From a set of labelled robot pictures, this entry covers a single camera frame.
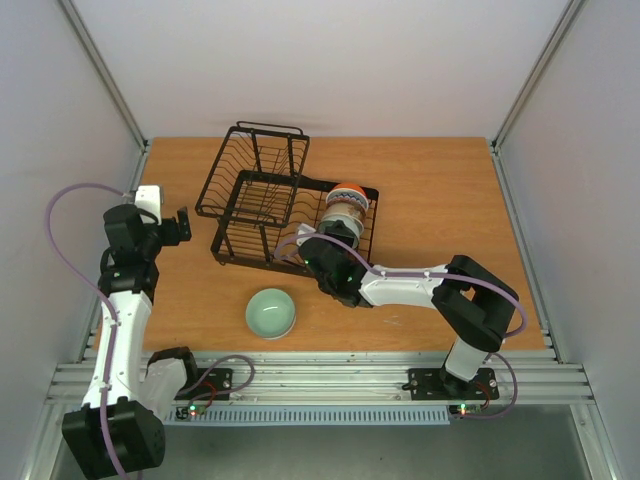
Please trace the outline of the plain white bowl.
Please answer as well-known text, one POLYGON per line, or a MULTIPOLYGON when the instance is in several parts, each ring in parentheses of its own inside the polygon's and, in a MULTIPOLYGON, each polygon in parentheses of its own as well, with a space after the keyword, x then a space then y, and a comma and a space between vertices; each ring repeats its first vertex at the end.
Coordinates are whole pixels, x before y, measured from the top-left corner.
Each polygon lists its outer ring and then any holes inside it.
POLYGON ((361 207, 350 203, 335 203, 326 208, 319 223, 319 230, 324 232, 334 222, 342 221, 355 235, 361 236, 365 219, 366 211, 361 207))

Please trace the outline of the red patterned bowl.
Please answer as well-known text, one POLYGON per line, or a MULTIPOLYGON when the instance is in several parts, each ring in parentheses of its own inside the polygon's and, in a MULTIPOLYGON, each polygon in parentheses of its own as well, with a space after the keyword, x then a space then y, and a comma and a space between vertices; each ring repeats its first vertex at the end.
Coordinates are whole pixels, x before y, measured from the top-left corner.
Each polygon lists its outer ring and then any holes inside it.
POLYGON ((357 208, 365 215, 369 209, 369 200, 367 197, 351 192, 330 192, 326 197, 327 207, 333 204, 345 203, 357 208))

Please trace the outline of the white bowl with orange outside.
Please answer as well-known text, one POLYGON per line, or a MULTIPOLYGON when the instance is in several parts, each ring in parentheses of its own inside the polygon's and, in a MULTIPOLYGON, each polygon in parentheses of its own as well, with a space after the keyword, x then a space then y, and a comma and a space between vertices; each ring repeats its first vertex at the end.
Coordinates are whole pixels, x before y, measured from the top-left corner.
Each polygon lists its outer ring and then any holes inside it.
POLYGON ((355 183, 348 183, 348 182, 339 183, 331 189, 331 192, 351 192, 352 194, 357 193, 361 196, 366 197, 366 193, 364 189, 355 183))

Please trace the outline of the black wire dish rack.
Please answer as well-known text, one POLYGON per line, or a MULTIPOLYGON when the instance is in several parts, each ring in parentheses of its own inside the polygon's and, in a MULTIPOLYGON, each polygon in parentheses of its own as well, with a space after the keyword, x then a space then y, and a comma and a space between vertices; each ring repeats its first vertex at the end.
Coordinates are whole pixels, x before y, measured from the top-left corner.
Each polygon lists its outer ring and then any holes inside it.
POLYGON ((292 244, 301 224, 321 229, 338 183, 303 174, 310 137, 295 126, 238 121, 227 131, 195 205, 218 223, 211 252, 235 264, 311 277, 292 244))

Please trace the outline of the light green ceramic bowl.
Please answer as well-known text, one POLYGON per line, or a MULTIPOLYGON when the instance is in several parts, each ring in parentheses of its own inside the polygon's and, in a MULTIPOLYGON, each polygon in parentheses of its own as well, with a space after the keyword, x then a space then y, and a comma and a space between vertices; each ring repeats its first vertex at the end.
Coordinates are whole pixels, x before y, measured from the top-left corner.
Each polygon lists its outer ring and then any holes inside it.
POLYGON ((353 249, 357 249, 359 242, 360 242, 360 232, 358 227, 352 227, 349 226, 348 224, 346 224, 343 220, 326 220, 326 221, 322 221, 319 224, 319 229, 318 232, 324 235, 327 235, 327 227, 333 223, 333 222, 343 222, 346 226, 348 226, 354 233, 355 233, 355 244, 354 245, 348 245, 349 247, 353 248, 353 249))

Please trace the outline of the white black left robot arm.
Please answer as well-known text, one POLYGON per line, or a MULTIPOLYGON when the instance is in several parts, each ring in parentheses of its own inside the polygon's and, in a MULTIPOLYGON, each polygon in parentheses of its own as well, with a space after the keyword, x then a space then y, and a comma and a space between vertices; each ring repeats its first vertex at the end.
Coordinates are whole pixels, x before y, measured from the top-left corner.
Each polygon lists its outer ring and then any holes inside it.
POLYGON ((159 279, 156 259, 163 248, 190 240, 187 209, 163 218, 153 208, 122 204, 103 220, 109 246, 97 284, 103 302, 98 355, 80 409, 62 423, 63 438, 88 479, 127 478, 160 466, 163 421, 175 397, 192 397, 202 381, 187 347, 142 360, 159 279))

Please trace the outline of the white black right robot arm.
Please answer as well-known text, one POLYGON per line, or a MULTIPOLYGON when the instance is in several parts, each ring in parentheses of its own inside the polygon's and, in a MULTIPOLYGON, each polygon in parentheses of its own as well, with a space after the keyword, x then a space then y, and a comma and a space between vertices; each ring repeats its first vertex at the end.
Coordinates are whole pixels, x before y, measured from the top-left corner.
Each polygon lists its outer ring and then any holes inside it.
POLYGON ((449 398, 473 389, 483 361, 517 333, 509 325, 522 309, 518 294, 468 256, 423 269, 373 265, 356 252, 354 233, 341 221, 323 233, 301 224, 295 243, 319 289, 347 307, 405 305, 439 312, 456 334, 436 383, 449 398))

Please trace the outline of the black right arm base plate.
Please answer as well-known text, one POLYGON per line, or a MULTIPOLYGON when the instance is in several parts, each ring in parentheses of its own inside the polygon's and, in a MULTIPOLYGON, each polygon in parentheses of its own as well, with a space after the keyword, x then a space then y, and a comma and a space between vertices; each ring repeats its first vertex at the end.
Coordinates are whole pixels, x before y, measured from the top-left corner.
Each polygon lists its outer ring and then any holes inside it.
POLYGON ((497 400, 500 398, 495 372, 480 368, 470 380, 460 380, 444 368, 412 368, 407 371, 408 381, 402 386, 411 399, 469 401, 497 400))

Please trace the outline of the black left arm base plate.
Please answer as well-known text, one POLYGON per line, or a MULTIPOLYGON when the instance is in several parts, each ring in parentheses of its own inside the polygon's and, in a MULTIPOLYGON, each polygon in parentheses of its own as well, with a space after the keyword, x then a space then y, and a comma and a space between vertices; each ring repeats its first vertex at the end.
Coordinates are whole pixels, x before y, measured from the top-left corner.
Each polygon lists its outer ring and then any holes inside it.
POLYGON ((204 395, 205 400, 208 401, 211 398, 213 391, 216 391, 216 395, 213 398, 214 401, 228 400, 230 397, 226 390, 233 386, 233 370, 230 368, 215 368, 207 377, 192 391, 186 394, 177 394, 176 400, 189 400, 198 395, 204 395))

